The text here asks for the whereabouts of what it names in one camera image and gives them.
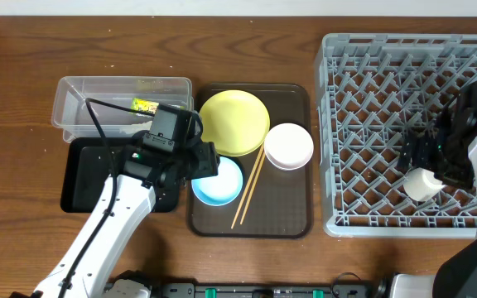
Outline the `white green cup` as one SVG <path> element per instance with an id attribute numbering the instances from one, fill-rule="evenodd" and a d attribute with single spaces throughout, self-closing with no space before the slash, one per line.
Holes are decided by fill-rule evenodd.
<path id="1" fill-rule="evenodd" d="M 438 194 L 446 185 L 432 171 L 416 168 L 406 174 L 403 188 L 408 197 L 415 201 L 427 201 Z"/>

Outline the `light blue bowl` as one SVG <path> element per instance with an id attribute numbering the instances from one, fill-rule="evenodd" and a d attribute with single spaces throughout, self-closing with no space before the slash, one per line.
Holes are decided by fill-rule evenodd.
<path id="1" fill-rule="evenodd" d="M 218 175 L 191 181 L 195 197 L 209 206 L 223 206 L 235 200 L 243 187 L 243 172 L 228 157 L 220 157 Z"/>

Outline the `green orange snack wrapper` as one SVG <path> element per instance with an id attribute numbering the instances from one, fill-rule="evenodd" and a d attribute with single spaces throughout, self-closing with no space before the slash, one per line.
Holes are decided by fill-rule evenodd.
<path id="1" fill-rule="evenodd" d="M 149 116 L 150 114 L 155 114 L 158 106 L 159 103 L 153 102 L 148 99 L 133 98 L 130 109 L 136 115 Z"/>

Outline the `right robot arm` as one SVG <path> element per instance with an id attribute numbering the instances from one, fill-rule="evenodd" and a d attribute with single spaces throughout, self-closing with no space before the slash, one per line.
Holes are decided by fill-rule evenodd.
<path id="1" fill-rule="evenodd" d="M 397 167 L 407 173 L 403 188 L 411 199 L 430 199 L 445 185 L 474 190 L 477 199 L 477 81 L 456 95 L 454 105 L 443 107 L 435 132 L 405 138 Z M 397 274 L 388 296 L 477 297 L 477 229 L 475 240 L 435 275 Z"/>

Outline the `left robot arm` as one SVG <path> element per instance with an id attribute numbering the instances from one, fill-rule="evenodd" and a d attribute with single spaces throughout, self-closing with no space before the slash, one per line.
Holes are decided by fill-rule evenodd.
<path id="1" fill-rule="evenodd" d="M 120 157 L 108 151 L 110 174 L 67 253 L 31 293 L 34 297 L 148 297 L 150 285 L 118 278 L 107 285 L 128 240 L 153 211 L 157 193 L 182 181 L 215 176 L 219 154 L 202 142 L 200 115 L 161 104 L 140 139 Z"/>

